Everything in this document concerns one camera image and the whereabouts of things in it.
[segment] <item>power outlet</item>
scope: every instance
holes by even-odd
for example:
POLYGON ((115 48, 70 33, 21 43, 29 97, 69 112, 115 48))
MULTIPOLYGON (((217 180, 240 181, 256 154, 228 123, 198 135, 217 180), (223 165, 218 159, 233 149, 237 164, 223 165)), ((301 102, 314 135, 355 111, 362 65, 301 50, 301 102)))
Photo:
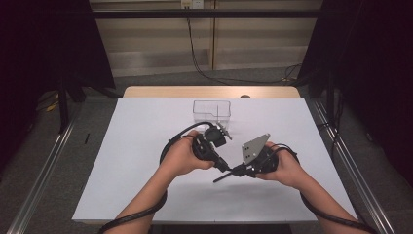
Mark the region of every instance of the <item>power outlet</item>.
POLYGON ((181 9, 192 9, 192 0, 181 0, 181 9))
POLYGON ((203 9, 204 0, 192 0, 192 9, 203 9))

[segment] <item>silver metal plate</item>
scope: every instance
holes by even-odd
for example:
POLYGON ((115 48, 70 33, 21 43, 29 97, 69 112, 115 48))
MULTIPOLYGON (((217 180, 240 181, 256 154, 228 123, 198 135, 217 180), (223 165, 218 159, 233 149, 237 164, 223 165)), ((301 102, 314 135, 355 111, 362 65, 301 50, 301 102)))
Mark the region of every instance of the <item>silver metal plate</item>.
POLYGON ((242 151, 245 165, 248 165, 258 157, 258 154, 261 152, 262 148, 269 138, 270 134, 265 134, 243 144, 242 151))

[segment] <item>aluminum rail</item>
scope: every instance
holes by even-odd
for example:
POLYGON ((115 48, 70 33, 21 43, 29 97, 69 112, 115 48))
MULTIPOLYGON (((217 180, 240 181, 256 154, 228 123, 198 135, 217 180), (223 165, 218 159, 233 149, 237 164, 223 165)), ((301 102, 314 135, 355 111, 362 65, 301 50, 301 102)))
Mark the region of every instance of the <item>aluminum rail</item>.
MULTIPOLYGON (((319 100, 314 101, 315 108, 323 123, 327 123, 326 110, 319 100)), ((327 132, 334 142, 334 138, 337 134, 337 130, 330 126, 327 126, 327 132)), ((377 201, 360 170, 357 167, 355 160, 353 159, 346 144, 341 139, 340 135, 336 138, 335 148, 337 149, 341 160, 343 161, 347 171, 349 172, 353 183, 355 184, 358 194, 363 200, 366 208, 370 212, 376 226, 379 228, 379 232, 383 234, 395 234, 389 219, 387 218, 382 206, 377 201)))
POLYGON ((50 177, 52 176, 53 170, 57 164, 58 158, 67 143, 72 132, 74 121, 76 120, 81 106, 76 105, 73 112, 72 118, 69 122, 67 128, 63 133, 57 136, 56 142, 52 151, 50 152, 46 163, 44 164, 42 171, 37 176, 36 181, 33 184, 28 196, 26 197, 23 205, 20 207, 18 214, 15 216, 7 234, 22 234, 25 232, 27 225, 36 210, 37 204, 39 203, 42 195, 46 189, 50 177))

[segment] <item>clear plastic container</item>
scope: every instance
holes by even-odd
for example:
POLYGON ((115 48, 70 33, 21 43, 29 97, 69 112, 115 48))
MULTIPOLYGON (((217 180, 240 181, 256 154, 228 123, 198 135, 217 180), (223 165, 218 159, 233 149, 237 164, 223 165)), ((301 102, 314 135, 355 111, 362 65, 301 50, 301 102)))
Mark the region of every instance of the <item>clear plastic container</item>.
POLYGON ((209 121, 212 124, 219 122, 226 130, 231 118, 231 102, 228 100, 194 100, 193 114, 195 123, 209 121))

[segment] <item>white paper sheet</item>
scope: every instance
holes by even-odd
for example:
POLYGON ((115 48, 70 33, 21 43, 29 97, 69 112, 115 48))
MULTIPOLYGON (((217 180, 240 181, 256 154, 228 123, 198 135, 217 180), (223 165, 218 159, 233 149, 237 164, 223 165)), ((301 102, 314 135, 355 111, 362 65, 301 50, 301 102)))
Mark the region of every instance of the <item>white paper sheet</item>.
MULTIPOLYGON (((73 219, 113 219, 156 171, 168 139, 194 123, 192 105, 205 98, 119 98, 73 219)), ((230 167, 243 159, 243 143, 271 134, 298 153, 302 167, 350 214, 356 215, 302 98, 231 101, 232 141, 217 148, 230 167)), ((299 193, 277 182, 196 170, 169 187, 154 223, 286 223, 316 220, 299 193)))

